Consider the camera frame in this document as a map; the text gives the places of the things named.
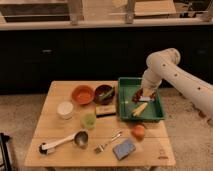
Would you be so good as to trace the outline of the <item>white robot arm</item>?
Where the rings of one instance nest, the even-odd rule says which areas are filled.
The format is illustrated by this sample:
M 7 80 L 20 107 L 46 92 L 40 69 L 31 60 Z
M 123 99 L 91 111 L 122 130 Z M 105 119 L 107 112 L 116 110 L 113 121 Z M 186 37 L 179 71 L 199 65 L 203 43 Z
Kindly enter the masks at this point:
M 213 120 L 213 85 L 178 67 L 180 58 L 175 48 L 151 53 L 146 59 L 142 88 L 157 89 L 166 80 Z

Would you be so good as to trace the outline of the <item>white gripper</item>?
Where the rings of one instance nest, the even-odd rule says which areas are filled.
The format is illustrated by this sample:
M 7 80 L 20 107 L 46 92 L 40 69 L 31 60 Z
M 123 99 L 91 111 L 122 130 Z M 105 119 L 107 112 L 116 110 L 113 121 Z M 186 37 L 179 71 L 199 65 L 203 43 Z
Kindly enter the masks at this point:
M 155 94 L 158 86 L 147 80 L 143 79 L 141 82 L 141 88 L 142 88 L 142 95 L 141 100 L 142 101 L 153 101 L 155 99 Z

